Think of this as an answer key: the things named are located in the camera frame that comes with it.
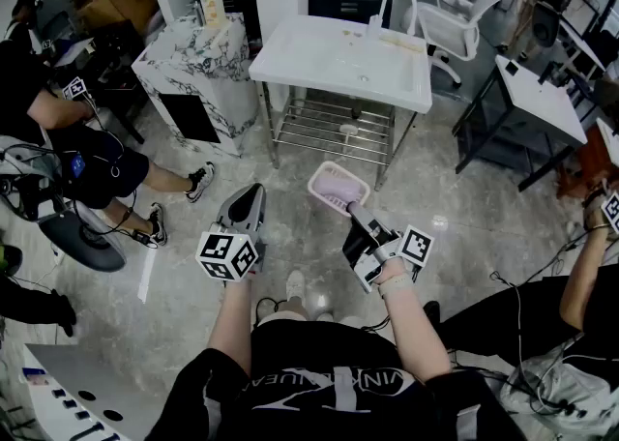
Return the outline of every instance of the tiled floor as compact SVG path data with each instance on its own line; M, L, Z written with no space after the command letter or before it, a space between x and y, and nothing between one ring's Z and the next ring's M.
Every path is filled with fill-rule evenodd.
M480 78L489 71L483 65L475 68ZM503 289L489 279L492 271L512 282L524 281L565 243L568 221L579 221L580 216L576 202L556 200L552 175L524 193L516 187L521 176L492 164L472 162L456 175L457 143L451 126L463 108L435 97L429 114L420 116L407 136L385 186L373 191L367 203L389 226L403 229L411 223L436 238L417 288L423 302L441 303L444 317ZM398 112L400 133L407 116L406 111ZM150 104L136 125L146 137L146 143L136 148L161 166L186 174L203 161L173 141ZM260 122L251 129L246 149L241 160L214 159L216 180L196 204L187 203L183 195L139 189L136 211L146 215L153 201L161 202L170 236L169 244L157 251L145 303L137 298L137 289L147 249L125 237L120 241L128 264L122 271L97 274L65 258L45 277L44 284L72 300L79 319L78 336L68 340L62 331L56 336L54 326L7 321L2 357L8 373L0 372L3 391L9 382L15 402L27 404L27 392L16 381L22 343L53 343L57 338L59 343L79 343L97 352L146 392L164 396L178 371L203 349L220 305L221 285L207 279L193 260L199 235L229 195L253 182L267 190L262 237L269 244L264 274L254 285L254 301L263 296L283 299L285 279L298 268L306 274L314 296L309 298L310 311L317 312L315 296L324 295L336 319L357 315L368 324L381 321L386 311L380 297L376 292L364 293L341 253L349 221L307 192L313 171L334 158L282 146L281 166L276 170ZM374 165L337 161L374 184ZM36 226L9 216L4 208L0 208L0 226L6 228L4 241L24 250L21 278L36 281L52 269L49 243ZM389 328L384 336L391 336Z

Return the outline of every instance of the marble cabinet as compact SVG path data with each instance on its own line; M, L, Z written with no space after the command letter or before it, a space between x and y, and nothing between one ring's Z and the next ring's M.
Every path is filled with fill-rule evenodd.
M193 15L167 26L132 68L181 145L195 153L241 157L258 107L250 48L241 14L222 29Z

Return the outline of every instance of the sink basin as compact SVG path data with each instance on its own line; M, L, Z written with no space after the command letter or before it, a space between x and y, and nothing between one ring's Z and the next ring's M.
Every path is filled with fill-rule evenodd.
M257 81L326 90L427 113L432 106L426 41L363 23L295 15L250 66Z

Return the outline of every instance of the white chair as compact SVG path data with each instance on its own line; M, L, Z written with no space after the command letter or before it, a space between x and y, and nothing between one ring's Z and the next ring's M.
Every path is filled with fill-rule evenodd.
M449 54L462 61L470 61L477 55L480 43L478 21L496 3L502 0L436 0L436 6L418 3L417 23L421 26L427 42L427 54L431 65L447 72L458 88L462 84L459 75L450 67ZM449 11L441 8L441 3L450 5ZM402 25L408 26L412 16L409 8L402 19Z

